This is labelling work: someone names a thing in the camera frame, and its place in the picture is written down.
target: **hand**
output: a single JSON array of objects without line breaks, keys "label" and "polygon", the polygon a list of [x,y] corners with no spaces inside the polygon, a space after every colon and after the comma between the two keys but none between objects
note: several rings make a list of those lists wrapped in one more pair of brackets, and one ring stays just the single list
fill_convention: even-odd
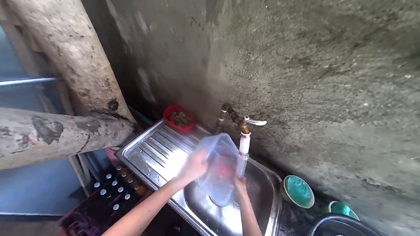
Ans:
[{"label": "hand", "polygon": [[235,177],[235,189],[239,197],[248,196],[247,179]]},{"label": "hand", "polygon": [[179,171],[177,178],[184,181],[185,184],[203,176],[208,168],[207,151],[205,149],[196,151],[188,155],[184,166]]}]

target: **red bowl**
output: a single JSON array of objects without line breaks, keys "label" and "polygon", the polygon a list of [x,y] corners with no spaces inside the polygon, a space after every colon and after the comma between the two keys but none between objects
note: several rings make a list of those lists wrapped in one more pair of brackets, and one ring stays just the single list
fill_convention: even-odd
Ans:
[{"label": "red bowl", "polygon": [[[182,128],[180,126],[177,126],[173,123],[173,121],[171,121],[170,116],[171,116],[171,112],[180,112],[182,111],[183,113],[185,113],[186,115],[191,116],[191,120],[188,123],[188,126],[185,128]],[[168,125],[170,127],[172,127],[173,129],[179,131],[180,133],[183,134],[189,134],[192,132],[192,129],[194,128],[194,124],[195,124],[195,117],[191,114],[191,112],[189,112],[187,109],[183,108],[182,106],[179,105],[174,105],[174,106],[170,106],[167,107],[165,109],[165,111],[163,112],[163,117],[165,118],[166,122],[168,123]]]}]

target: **tree branch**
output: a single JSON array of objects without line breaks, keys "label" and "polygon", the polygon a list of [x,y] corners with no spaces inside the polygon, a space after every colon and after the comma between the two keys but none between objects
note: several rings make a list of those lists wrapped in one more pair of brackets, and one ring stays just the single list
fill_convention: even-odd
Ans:
[{"label": "tree branch", "polygon": [[133,123],[110,115],[56,115],[0,108],[0,169],[113,147]]}]

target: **faucet handle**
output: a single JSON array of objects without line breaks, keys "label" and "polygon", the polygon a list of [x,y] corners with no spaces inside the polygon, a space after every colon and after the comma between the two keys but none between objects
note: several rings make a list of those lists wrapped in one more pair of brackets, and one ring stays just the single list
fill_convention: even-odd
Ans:
[{"label": "faucet handle", "polygon": [[244,116],[244,121],[246,123],[250,123],[256,126],[263,126],[267,123],[267,121],[256,121],[256,120],[252,120],[251,118],[249,118],[248,115]]}]

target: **faucet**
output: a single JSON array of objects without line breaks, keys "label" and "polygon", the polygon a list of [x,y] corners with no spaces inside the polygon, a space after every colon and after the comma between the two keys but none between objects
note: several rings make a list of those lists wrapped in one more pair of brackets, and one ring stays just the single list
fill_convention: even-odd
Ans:
[{"label": "faucet", "polygon": [[226,117],[226,112],[229,114],[231,120],[239,126],[241,129],[241,141],[239,143],[238,162],[236,165],[236,175],[239,178],[243,178],[245,175],[245,167],[249,158],[249,144],[251,142],[251,132],[248,130],[248,124],[254,124],[257,126],[263,126],[267,121],[256,121],[249,118],[248,115],[240,118],[238,113],[232,108],[229,103],[224,103],[220,109],[219,119],[216,122],[216,129],[214,135],[219,134],[220,128],[222,127],[223,121]]}]

